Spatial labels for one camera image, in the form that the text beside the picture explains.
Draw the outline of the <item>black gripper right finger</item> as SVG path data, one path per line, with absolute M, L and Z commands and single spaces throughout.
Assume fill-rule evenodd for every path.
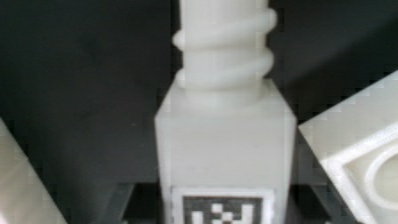
M 292 224 L 363 224 L 331 184 L 292 186 Z

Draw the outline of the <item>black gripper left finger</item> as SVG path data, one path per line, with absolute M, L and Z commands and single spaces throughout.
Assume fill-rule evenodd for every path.
M 151 182 L 121 185 L 117 224 L 162 224 L 160 188 Z

